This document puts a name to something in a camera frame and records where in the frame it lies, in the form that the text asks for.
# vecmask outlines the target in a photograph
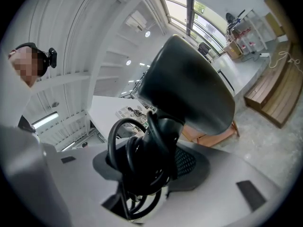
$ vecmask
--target white ceiling panel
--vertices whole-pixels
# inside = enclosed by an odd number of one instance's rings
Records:
[[[99,72],[99,76],[100,77],[113,77],[113,76],[120,76],[122,71],[123,71],[123,67],[126,67],[126,65],[115,65],[115,64],[108,64],[106,66],[102,65],[100,67],[100,72]]]
[[[58,113],[58,118],[36,130],[42,142],[55,145],[57,150],[89,131],[86,117],[89,88],[92,88],[89,82],[94,81],[91,79],[96,75],[93,68],[100,53],[98,49],[106,37],[109,21],[114,21],[124,6],[118,0],[38,0],[36,10],[29,18],[32,19],[29,40],[44,51],[55,48],[58,56],[57,67],[49,68],[37,80],[23,115],[33,123],[53,112]],[[155,24],[143,2],[136,10],[147,20],[147,27]],[[141,58],[148,53],[140,51],[142,44],[148,43],[145,32],[136,32],[125,23],[121,25],[100,61],[95,95],[119,96],[119,91],[139,67]],[[126,66],[129,59],[132,64]]]

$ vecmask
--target black cable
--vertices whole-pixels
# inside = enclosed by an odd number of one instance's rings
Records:
[[[140,210],[140,208],[144,205],[146,199],[147,199],[147,196],[142,196],[142,198],[140,199],[140,202],[137,204],[137,206],[135,206],[129,210],[129,214],[132,215],[135,212],[138,212],[138,210]]]
[[[140,220],[140,219],[142,219],[142,217],[141,217],[141,218],[138,218],[138,219],[135,219],[135,220],[133,220],[133,221],[131,221],[131,223],[134,223],[135,221]]]
[[[160,135],[160,129],[155,122],[154,116],[151,111],[147,112],[147,123],[150,128],[153,139],[156,144],[159,146],[160,152],[163,156],[169,156],[169,149],[167,148],[162,136]]]
[[[253,58],[255,58],[255,56],[252,56],[252,57],[250,57],[250,58],[248,58],[248,59],[246,59],[246,60],[241,60],[241,62],[246,62],[246,61],[249,61],[250,59],[253,59]],[[257,60],[259,60],[259,58],[260,58],[260,55],[258,55],[257,56],[257,59],[256,60],[253,60],[253,62],[256,62]]]
[[[133,144],[135,141],[137,141],[138,138],[135,136],[132,136],[131,138],[129,138],[129,140],[126,143],[126,156],[127,156],[127,162],[129,164],[129,168],[131,169],[132,173],[135,175],[136,174],[136,170],[134,167],[134,157],[133,157]]]
[[[132,205],[131,205],[131,208],[129,209],[129,211],[132,210],[134,207],[136,207],[136,202],[134,202],[134,201],[132,200]]]
[[[153,199],[152,203],[150,204],[150,206],[148,206],[146,209],[144,209],[143,211],[137,213],[137,214],[131,214],[129,217],[129,220],[134,220],[134,219],[139,219],[144,217],[145,215],[149,214],[158,204],[160,197],[161,197],[161,192],[162,190],[160,189],[157,193],[155,198]]]
[[[143,132],[146,131],[146,128],[139,123],[138,121],[130,118],[120,119],[117,121],[114,126],[111,128],[108,136],[108,143],[107,143],[107,152],[108,152],[108,158],[110,163],[112,164],[112,167],[116,170],[119,170],[118,163],[116,161],[116,136],[118,133],[119,128],[125,124],[125,123],[131,123],[135,126],[138,126]]]

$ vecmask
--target cardboard box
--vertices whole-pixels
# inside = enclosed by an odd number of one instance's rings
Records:
[[[299,37],[296,33],[296,30],[288,18],[284,8],[281,6],[278,0],[264,0],[265,4],[269,7],[272,13],[279,20],[280,24],[285,31],[287,38],[294,44],[299,43]]]
[[[280,25],[278,24],[278,22],[275,20],[274,16],[271,13],[267,13],[265,15],[265,19],[270,25],[270,27],[273,29],[277,37],[285,35],[283,28],[280,27]]]
[[[236,42],[232,41],[230,42],[224,49],[223,49],[229,56],[230,58],[237,59],[242,56],[242,52],[238,48]]]

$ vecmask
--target wooden bench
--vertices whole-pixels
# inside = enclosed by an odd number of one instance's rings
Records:
[[[290,51],[290,43],[280,43],[273,55],[271,66],[281,58],[280,51]],[[300,59],[303,63],[299,46],[294,45],[291,50],[292,58]],[[260,112],[279,128],[282,128],[290,116],[300,96],[303,86],[303,75],[293,63],[289,63],[289,56],[280,60],[278,65],[267,68],[257,83],[245,95],[247,106]]]
[[[288,41],[280,42],[272,56],[271,66],[276,64],[276,61],[281,58],[280,51],[290,52],[291,44]],[[275,89],[282,80],[286,71],[286,64],[289,56],[279,60],[275,68],[266,68],[256,84],[244,96],[247,106],[259,111],[267,103],[268,99],[273,95]]]
[[[299,58],[301,63],[303,63],[301,51],[298,46],[293,47],[292,57],[295,59]],[[288,63],[281,83],[272,97],[262,107],[261,113],[276,126],[282,128],[298,101],[302,85],[303,74],[293,63]]]

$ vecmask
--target person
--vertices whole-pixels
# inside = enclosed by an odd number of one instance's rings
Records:
[[[86,147],[88,147],[88,145],[89,145],[89,144],[88,144],[87,142],[84,142],[84,143],[82,144],[82,147],[83,147],[83,148],[86,148]]]
[[[17,127],[31,97],[31,88],[49,66],[47,54],[34,43],[21,44],[8,57],[0,48],[0,124]]]

